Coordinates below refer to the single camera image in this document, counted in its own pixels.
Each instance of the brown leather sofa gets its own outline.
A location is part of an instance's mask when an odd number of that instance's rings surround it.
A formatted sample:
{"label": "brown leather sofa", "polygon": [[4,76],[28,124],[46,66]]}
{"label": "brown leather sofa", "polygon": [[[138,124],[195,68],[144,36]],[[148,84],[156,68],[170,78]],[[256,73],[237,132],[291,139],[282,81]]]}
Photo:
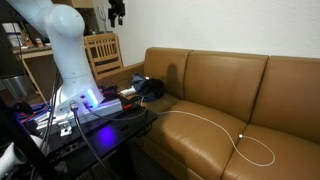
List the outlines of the brown leather sofa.
{"label": "brown leather sofa", "polygon": [[165,84],[143,150],[177,179],[320,179],[320,59],[149,48],[101,83],[137,72]]}

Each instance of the wooden chair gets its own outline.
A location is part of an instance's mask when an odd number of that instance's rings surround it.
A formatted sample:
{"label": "wooden chair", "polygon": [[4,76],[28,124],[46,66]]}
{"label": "wooden chair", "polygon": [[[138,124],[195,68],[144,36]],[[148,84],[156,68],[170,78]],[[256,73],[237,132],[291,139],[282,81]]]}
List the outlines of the wooden chair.
{"label": "wooden chair", "polygon": [[85,47],[96,81],[123,67],[118,36],[114,33],[85,36]]}

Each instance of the sofa armrest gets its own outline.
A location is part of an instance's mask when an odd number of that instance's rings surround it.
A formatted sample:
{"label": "sofa armrest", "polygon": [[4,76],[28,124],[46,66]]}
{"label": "sofa armrest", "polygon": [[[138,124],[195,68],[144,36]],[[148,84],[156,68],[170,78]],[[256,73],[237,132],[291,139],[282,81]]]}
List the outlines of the sofa armrest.
{"label": "sofa armrest", "polygon": [[135,73],[143,73],[143,68],[144,62],[140,62],[114,70],[110,75],[97,81],[97,84],[105,87],[117,85],[119,90],[129,88],[131,86],[132,75]]}

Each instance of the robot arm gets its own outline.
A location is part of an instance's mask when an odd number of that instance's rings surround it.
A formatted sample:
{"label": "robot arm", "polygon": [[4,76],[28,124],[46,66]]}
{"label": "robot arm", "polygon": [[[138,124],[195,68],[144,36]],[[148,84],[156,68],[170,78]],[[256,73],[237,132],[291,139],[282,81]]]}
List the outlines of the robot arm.
{"label": "robot arm", "polygon": [[[71,101],[95,108],[102,102],[85,53],[84,21],[74,8],[50,0],[7,0],[35,29],[49,38],[55,63],[63,79],[55,116],[66,116]],[[85,107],[79,103],[79,110]]]}

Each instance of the black bag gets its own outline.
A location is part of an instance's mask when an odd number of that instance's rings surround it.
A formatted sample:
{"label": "black bag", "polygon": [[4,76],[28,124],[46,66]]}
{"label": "black bag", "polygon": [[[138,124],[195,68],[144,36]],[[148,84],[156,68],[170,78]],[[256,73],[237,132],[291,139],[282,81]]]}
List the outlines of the black bag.
{"label": "black bag", "polygon": [[150,102],[161,98],[164,94],[164,84],[159,79],[147,78],[142,74],[134,74],[132,86],[143,101]]}

